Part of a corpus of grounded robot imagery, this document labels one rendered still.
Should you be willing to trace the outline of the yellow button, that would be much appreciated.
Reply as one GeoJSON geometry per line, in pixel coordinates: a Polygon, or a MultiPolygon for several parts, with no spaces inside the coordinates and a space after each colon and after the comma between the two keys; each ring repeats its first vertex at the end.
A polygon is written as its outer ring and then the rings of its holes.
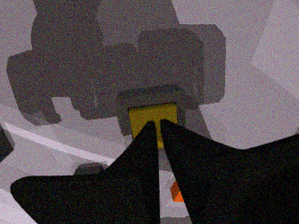
{"type": "Polygon", "coordinates": [[[160,119],[167,119],[186,128],[186,91],[176,83],[120,91],[115,101],[126,148],[149,120],[153,120],[156,127],[158,152],[164,150],[160,119]]]}

